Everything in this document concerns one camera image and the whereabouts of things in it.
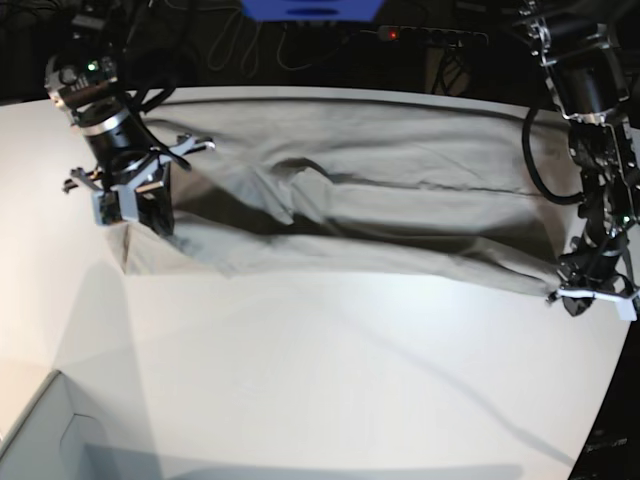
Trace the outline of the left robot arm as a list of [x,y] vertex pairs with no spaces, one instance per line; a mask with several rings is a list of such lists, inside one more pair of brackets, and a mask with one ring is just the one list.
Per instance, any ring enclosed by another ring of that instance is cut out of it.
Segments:
[[630,92],[612,29],[632,1],[527,1],[513,28],[525,33],[554,106],[569,124],[569,155],[581,190],[552,193],[544,184],[530,135],[540,110],[530,108],[521,144],[531,180],[556,205],[575,205],[585,224],[558,259],[560,285],[548,297],[573,317],[597,301],[615,305],[624,321],[639,318],[629,231],[639,224],[639,160],[626,111]]

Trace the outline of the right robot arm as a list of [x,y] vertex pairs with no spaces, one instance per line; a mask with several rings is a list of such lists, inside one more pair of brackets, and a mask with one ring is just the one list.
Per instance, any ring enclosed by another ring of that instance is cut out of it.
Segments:
[[171,66],[128,90],[129,45],[149,7],[147,1],[81,2],[69,40],[46,65],[44,86],[95,159],[90,170],[70,171],[63,192],[87,190],[99,226],[138,223],[168,237],[174,231],[171,169],[191,171],[187,156],[215,143],[184,133],[167,145],[144,122],[176,90]]

